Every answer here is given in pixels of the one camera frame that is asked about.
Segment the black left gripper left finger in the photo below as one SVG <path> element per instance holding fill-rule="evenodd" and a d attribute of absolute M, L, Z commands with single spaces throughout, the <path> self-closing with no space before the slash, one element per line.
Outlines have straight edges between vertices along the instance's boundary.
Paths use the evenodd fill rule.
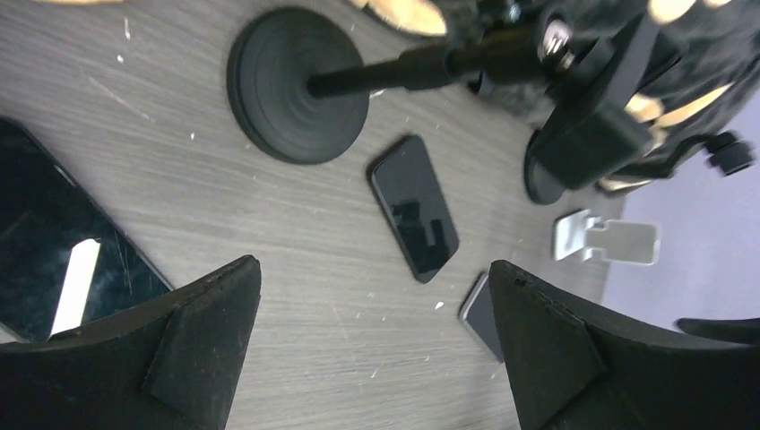
<path fill-rule="evenodd" d="M 1 347 L 4 429 L 222 429 L 261 299 L 244 255 L 44 342 Z"/>

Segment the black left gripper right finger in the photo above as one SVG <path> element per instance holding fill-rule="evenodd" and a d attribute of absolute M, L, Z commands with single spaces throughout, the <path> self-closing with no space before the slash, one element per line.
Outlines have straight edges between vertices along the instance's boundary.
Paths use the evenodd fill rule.
<path fill-rule="evenodd" d="M 758 428 L 756 318 L 670 331 L 504 260 L 489 288 L 521 428 Z"/>

